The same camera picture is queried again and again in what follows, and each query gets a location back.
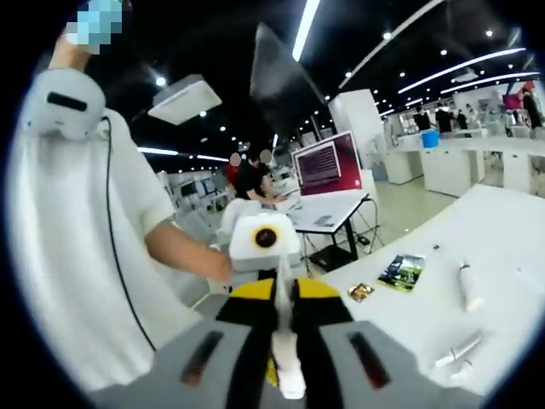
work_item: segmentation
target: desk leg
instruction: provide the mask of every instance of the desk leg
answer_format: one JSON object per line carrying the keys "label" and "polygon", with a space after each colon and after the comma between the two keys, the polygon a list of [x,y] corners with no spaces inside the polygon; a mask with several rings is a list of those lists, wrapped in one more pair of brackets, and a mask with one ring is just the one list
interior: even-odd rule
{"label": "desk leg", "polygon": [[356,247],[356,241],[354,240],[354,231],[352,230],[352,223],[350,219],[344,223],[344,228],[347,230],[348,245],[350,246],[350,253],[354,261],[358,260],[358,248]]}

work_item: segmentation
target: white counter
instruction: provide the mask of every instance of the white counter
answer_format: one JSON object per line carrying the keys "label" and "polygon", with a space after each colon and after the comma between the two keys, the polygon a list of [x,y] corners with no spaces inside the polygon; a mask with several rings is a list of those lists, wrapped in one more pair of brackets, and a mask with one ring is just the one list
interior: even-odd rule
{"label": "white counter", "polygon": [[[423,148],[419,140],[405,140],[389,149],[384,157],[392,183],[405,183],[423,173],[427,190],[460,197],[485,177],[485,152],[503,154],[503,186],[531,192],[531,158],[545,157],[545,141],[489,137],[439,141],[435,148]],[[420,155],[422,171],[414,165]]]}
{"label": "white counter", "polygon": [[[477,185],[402,239],[322,278],[341,293],[355,320],[368,320],[415,354],[420,371],[449,385],[459,366],[433,362],[478,329],[488,338],[471,355],[473,377],[462,387],[486,395],[507,376],[539,330],[545,309],[545,200]],[[398,254],[426,257],[411,293],[377,283]],[[479,275],[485,305],[462,311],[456,274],[462,262]],[[362,303],[347,296],[364,282],[375,292]]]}

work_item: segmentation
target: black ceiling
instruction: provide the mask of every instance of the black ceiling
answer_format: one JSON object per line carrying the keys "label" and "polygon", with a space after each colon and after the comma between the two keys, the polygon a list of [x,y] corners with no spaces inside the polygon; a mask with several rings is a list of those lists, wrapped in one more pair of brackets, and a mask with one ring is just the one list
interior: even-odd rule
{"label": "black ceiling", "polygon": [[[172,2],[133,0],[131,22],[112,46],[94,57],[88,73],[103,87],[108,106],[127,119],[139,146],[174,149],[228,158],[238,141],[267,144],[273,138],[259,108],[250,100],[250,74],[255,30],[267,24],[291,49],[306,0],[229,0],[222,2]],[[301,64],[324,95],[334,97],[345,72],[351,71],[376,45],[385,31],[392,31],[427,0],[322,0],[307,39]],[[485,31],[494,32],[492,38]],[[376,55],[348,82],[342,91],[378,89],[379,105],[403,107],[407,97],[431,96],[449,88],[456,73],[398,95],[397,91],[471,58],[505,49],[520,29],[496,17],[485,0],[450,0],[440,4],[411,25]],[[512,46],[520,46],[524,35]],[[446,49],[447,56],[440,55]],[[518,53],[484,62],[475,70],[501,75],[522,71],[529,53]],[[169,83],[202,74],[223,100],[205,118],[194,118],[180,126],[146,115],[158,92],[154,73]],[[324,107],[318,121],[328,124]],[[221,132],[220,127],[227,127]],[[181,157],[148,156],[155,170],[190,170],[219,163]]]}

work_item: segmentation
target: computer monitor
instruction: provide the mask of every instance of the computer monitor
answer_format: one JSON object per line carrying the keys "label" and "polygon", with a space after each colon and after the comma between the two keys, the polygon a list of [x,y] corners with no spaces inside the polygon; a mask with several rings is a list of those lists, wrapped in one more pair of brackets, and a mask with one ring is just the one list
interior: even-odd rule
{"label": "computer monitor", "polygon": [[202,182],[203,182],[204,191],[206,192],[206,194],[211,194],[215,192],[215,186],[212,179],[204,179]]}
{"label": "computer monitor", "polygon": [[190,181],[189,183],[182,185],[180,187],[180,194],[182,197],[191,196],[192,194],[195,194],[197,192],[195,188],[195,182]]}
{"label": "computer monitor", "polygon": [[293,153],[293,162],[303,196],[362,188],[358,151],[351,132]]}

